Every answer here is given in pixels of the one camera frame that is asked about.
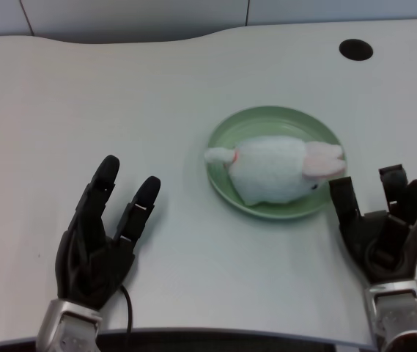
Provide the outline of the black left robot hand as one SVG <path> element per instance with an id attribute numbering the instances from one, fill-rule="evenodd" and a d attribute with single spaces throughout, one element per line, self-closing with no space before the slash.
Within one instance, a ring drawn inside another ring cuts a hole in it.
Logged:
<path id="1" fill-rule="evenodd" d="M 58 297 L 95 310 L 103 308 L 128 275 L 160 191 L 160 179 L 148 177 L 109 237 L 102 215 L 118 171 L 119 159 L 108 155 L 86 185 L 56 255 Z"/>

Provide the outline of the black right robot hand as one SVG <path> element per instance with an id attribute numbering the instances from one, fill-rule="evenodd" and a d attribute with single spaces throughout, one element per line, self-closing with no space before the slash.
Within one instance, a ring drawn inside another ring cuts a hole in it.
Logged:
<path id="1" fill-rule="evenodd" d="M 402 165 L 379 170 L 388 208 L 362 214 L 350 177 L 329 182 L 347 253 L 370 284 L 411 280 L 417 268 L 417 179 Z"/>

